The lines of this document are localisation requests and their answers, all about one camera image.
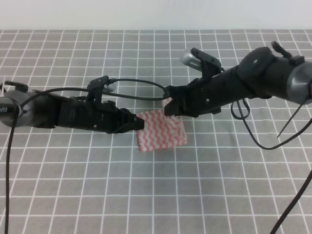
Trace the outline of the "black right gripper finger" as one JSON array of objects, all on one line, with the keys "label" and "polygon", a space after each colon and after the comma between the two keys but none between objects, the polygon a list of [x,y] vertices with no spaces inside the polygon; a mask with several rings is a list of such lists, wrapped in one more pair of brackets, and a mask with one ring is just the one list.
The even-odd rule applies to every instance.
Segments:
[{"label": "black right gripper finger", "polygon": [[164,100],[164,114],[166,116],[190,116],[185,101],[172,98]]},{"label": "black right gripper finger", "polygon": [[186,96],[188,89],[189,87],[187,85],[182,85],[182,86],[169,85],[165,87],[164,97],[172,98],[172,99],[182,98]]}]

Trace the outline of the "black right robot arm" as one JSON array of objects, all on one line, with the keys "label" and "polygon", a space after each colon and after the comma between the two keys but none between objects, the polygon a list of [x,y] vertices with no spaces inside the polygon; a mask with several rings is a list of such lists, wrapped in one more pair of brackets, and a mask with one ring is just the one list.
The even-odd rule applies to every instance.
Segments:
[{"label": "black right robot arm", "polygon": [[218,114],[221,107],[245,98],[278,97],[297,104],[312,101],[312,64],[303,56],[292,56],[276,41],[272,47],[282,56],[275,56],[269,47],[249,52],[233,68],[224,70],[220,61],[192,48],[181,61],[202,72],[188,85],[168,86],[171,101],[164,107],[167,116],[198,117]]}]

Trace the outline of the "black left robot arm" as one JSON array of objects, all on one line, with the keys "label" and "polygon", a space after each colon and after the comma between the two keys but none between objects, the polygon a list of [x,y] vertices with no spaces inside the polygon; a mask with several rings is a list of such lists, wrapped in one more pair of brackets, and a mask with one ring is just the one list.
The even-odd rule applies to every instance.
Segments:
[{"label": "black left robot arm", "polygon": [[108,134],[142,130],[144,120],[128,109],[116,107],[115,102],[102,102],[108,77],[91,81],[84,97],[63,97],[54,91],[29,91],[28,86],[7,81],[15,89],[4,92],[0,99],[0,120],[11,127],[17,116],[16,126],[54,129],[64,127]]}]

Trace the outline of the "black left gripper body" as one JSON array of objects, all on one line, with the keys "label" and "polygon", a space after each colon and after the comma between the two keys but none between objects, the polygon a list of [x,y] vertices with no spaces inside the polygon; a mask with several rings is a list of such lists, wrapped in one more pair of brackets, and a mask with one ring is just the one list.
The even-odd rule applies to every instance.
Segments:
[{"label": "black left gripper body", "polygon": [[56,101],[56,125],[108,134],[124,130],[129,123],[129,110],[118,108],[113,101],[96,104],[73,98]]}]

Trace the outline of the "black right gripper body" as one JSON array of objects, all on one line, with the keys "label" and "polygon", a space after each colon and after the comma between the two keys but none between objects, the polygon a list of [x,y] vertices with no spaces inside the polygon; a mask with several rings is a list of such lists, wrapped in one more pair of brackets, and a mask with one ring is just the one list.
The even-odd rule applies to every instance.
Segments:
[{"label": "black right gripper body", "polygon": [[180,115],[198,117],[217,114],[221,107],[232,102],[232,78],[218,75],[211,79],[195,79],[180,87]]}]

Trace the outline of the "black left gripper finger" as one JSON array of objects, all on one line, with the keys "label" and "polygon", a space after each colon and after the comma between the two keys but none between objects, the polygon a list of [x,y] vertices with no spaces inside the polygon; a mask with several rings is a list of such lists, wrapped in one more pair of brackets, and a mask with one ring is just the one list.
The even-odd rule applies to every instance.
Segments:
[{"label": "black left gripper finger", "polygon": [[126,123],[133,123],[133,124],[144,124],[145,121],[138,117],[136,114],[133,114],[131,111],[129,111],[126,108],[120,109],[122,112],[122,118],[123,121]]},{"label": "black left gripper finger", "polygon": [[121,126],[117,127],[114,130],[115,134],[119,133],[126,133],[129,131],[138,131],[144,129],[144,121],[143,122],[131,122],[131,123],[125,123],[122,124]]}]

